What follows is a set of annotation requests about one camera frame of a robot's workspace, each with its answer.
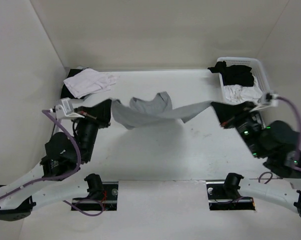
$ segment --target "white cloth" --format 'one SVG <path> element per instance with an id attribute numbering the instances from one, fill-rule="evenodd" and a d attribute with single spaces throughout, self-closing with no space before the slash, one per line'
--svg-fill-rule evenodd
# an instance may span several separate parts
<path id="1" fill-rule="evenodd" d="M 225 97 L 232 103 L 241 104 L 246 101 L 257 103 L 263 95 L 257 78 L 254 76 L 254 86 L 227 85 L 224 86 Z"/>
<path id="2" fill-rule="evenodd" d="M 80 99 L 88 94 L 109 91 L 116 80 L 117 77 L 110 72 L 103 73 L 86 68 L 75 76 L 66 78 L 64 84 L 75 98 Z"/>

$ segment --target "black cloth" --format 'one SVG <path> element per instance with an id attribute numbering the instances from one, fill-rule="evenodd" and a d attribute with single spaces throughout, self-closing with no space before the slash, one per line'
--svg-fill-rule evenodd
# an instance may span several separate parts
<path id="1" fill-rule="evenodd" d="M 66 78 L 68 79 L 70 77 L 74 77 L 76 74 L 79 74 L 83 70 L 84 69 L 71 69 Z M 75 99 L 76 97 L 73 96 L 73 94 L 69 91 L 69 89 L 64 84 L 61 88 L 60 98 L 61 99 L 64 99 L 64 98 Z"/>
<path id="2" fill-rule="evenodd" d="M 214 67 L 208 68 L 213 74 L 220 73 L 224 86 L 241 85 L 243 87 L 254 86 L 252 68 L 245 65 L 226 66 L 225 61 L 218 61 Z"/>

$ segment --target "white surface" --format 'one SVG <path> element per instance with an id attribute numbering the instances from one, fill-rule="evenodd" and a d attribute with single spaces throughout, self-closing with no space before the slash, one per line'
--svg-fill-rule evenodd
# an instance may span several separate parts
<path id="1" fill-rule="evenodd" d="M 257 78 L 259 89 L 263 93 L 267 93 L 271 90 L 269 86 L 269 82 L 266 77 L 264 67 L 262 66 L 261 62 L 258 59 L 248 58 L 248 57 L 230 57 L 230 56 L 220 57 L 217 59 L 217 62 L 223 62 L 223 61 L 226 62 L 227 67 L 232 65 L 245 65 L 251 67 L 251 73 Z M 223 77 L 220 73 L 218 75 L 219 75 L 220 86 L 222 88 L 221 94 L 222 94 L 223 101 L 227 104 L 232 104 L 232 105 L 238 104 L 238 103 L 231 102 L 226 98 L 226 93 L 224 91 Z"/>
<path id="2" fill-rule="evenodd" d="M 301 113 L 301 0 L 289 1 L 258 58 L 272 88 L 292 100 Z M 277 119 L 296 126 L 295 116 L 283 102 L 265 113 L 267 122 Z"/>
<path id="3" fill-rule="evenodd" d="M 288 0 L 31 0 L 67 67 L 207 68 L 255 58 Z"/>
<path id="4" fill-rule="evenodd" d="M 297 214 L 258 199 L 255 207 L 210 211 L 203 182 L 120 181 L 117 211 L 87 217 L 63 202 L 46 206 L 24 220 L 19 240 L 301 240 Z"/>
<path id="5" fill-rule="evenodd" d="M 66 184 L 57 183 L 45 187 L 32 195 L 32 201 L 36 203 L 36 206 L 32 210 L 35 211 L 44 206 L 68 200 L 69 198 L 86 198 L 89 194 L 88 189 L 88 183 L 84 179 Z"/>
<path id="6" fill-rule="evenodd" d="M 173 108 L 207 100 L 220 101 L 218 75 L 208 70 L 113 72 L 111 91 L 90 96 L 85 106 L 107 98 L 128 105 L 132 97 L 152 100 L 167 91 Z M 71 132 L 70 120 L 61 123 Z M 111 119 L 99 130 L 91 161 L 71 178 L 99 174 L 103 181 L 224 179 L 229 172 L 257 178 L 266 168 L 252 156 L 235 129 L 222 129 L 210 107 L 183 124 L 172 121 L 126 130 Z"/>
<path id="7" fill-rule="evenodd" d="M 52 107 L 65 77 L 29 0 L 0 0 L 0 185 L 29 171 L 44 153 Z M 17 240 L 23 221 L 0 221 L 0 240 Z"/>

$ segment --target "gray cloth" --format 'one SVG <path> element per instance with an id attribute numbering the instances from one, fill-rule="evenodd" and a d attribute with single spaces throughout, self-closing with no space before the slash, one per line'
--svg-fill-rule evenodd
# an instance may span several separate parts
<path id="1" fill-rule="evenodd" d="M 136 112 L 148 115 L 157 115 L 173 109 L 171 97 L 166 91 L 157 93 L 151 101 L 132 97 L 129 106 Z"/>
<path id="2" fill-rule="evenodd" d="M 172 109 L 170 96 L 167 92 L 160 92 L 152 101 L 133 97 L 130 107 L 122 105 L 119 100 L 113 100 L 111 113 L 116 122 L 130 130 L 166 120 L 181 119 L 183 123 L 187 123 L 207 109 L 211 102 L 203 101 Z"/>

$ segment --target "white floor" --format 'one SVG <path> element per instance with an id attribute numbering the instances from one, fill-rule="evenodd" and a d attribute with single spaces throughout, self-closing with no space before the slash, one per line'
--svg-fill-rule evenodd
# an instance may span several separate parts
<path id="1" fill-rule="evenodd" d="M 167 91 L 173 108 L 206 100 L 221 101 L 218 74 L 208 70 L 115 72 L 118 83 L 107 92 L 90 96 L 86 106 L 107 98 L 125 105 L 131 97 L 151 100 Z M 72 133 L 72 124 L 62 124 Z M 235 129 L 222 129 L 212 108 L 183 124 L 182 121 L 126 130 L 111 120 L 98 132 L 91 162 L 76 177 L 90 173 L 103 181 L 224 179 L 229 172 L 257 178 L 267 169 L 252 157 Z"/>

